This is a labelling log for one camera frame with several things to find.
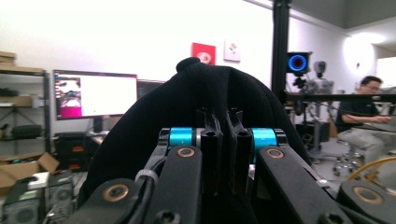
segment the monitor screen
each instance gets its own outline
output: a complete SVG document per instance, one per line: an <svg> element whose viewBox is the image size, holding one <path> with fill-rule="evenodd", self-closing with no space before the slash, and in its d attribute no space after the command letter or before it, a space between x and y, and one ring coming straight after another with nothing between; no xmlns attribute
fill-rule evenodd
<svg viewBox="0 0 396 224"><path fill-rule="evenodd" d="M164 81L160 81L160 80L138 79L137 99L140 99L147 93L154 91L157 87L161 86L163 83Z"/></svg>
<svg viewBox="0 0 396 224"><path fill-rule="evenodd" d="M53 70L56 119L123 115L137 100L137 75Z"/></svg>

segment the blue anodized part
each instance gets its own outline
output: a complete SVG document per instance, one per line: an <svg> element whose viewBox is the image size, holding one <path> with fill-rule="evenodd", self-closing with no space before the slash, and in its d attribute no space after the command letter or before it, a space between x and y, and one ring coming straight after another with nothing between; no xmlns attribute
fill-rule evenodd
<svg viewBox="0 0 396 224"><path fill-rule="evenodd" d="M171 128L169 134L170 146L192 146L192 128Z"/></svg>
<svg viewBox="0 0 396 224"><path fill-rule="evenodd" d="M276 135L273 129L270 128L252 128L254 140L254 159L256 164L256 155L263 147L277 146Z"/></svg>

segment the black cloth cover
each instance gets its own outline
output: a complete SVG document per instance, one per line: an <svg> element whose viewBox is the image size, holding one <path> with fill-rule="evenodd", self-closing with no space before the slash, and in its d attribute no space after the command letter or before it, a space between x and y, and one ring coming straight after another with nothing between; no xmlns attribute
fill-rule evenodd
<svg viewBox="0 0 396 224"><path fill-rule="evenodd" d="M228 110L237 107L243 110L245 128L282 129L290 146L311 164L283 105L258 79L229 66L188 58L177 65L177 74L132 105L106 136L80 189L78 206L108 180L134 179L156 147L161 128L195 127L196 109L201 107L214 109L225 141L231 130ZM213 198L210 204L219 210L210 209L209 213L205 213L206 204L203 202L203 215L207 217L202 223L256 222L243 196L224 193Z"/></svg>

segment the man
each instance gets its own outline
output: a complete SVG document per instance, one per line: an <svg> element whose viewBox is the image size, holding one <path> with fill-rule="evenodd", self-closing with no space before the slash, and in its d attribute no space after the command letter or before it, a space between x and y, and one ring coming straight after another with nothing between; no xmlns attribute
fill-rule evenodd
<svg viewBox="0 0 396 224"><path fill-rule="evenodd" d="M361 81L355 94L376 94L382 84L378 77L368 76ZM394 133L360 129L363 123L388 123L390 116L379 115L373 102L341 102L335 126L338 138L365 150L364 162L378 160L396 147Z"/></svg>

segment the circular blue light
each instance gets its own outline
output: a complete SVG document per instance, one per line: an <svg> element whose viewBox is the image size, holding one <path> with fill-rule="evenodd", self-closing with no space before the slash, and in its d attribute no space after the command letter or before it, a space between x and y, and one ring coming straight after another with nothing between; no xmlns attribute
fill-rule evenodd
<svg viewBox="0 0 396 224"><path fill-rule="evenodd" d="M306 68L307 61L302 55L296 54L289 59L289 68L294 72L301 72Z"/></svg>

